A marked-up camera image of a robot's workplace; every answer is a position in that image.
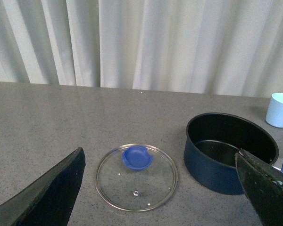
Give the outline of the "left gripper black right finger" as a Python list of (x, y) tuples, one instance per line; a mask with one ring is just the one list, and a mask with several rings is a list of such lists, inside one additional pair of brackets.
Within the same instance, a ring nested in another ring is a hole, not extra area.
[(264, 226), (283, 226), (283, 160), (270, 165), (246, 150), (235, 155), (242, 189)]

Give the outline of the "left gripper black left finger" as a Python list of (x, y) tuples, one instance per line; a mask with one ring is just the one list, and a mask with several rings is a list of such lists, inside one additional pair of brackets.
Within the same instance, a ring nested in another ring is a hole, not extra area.
[(0, 205), (0, 226), (66, 226), (81, 188), (81, 147)]

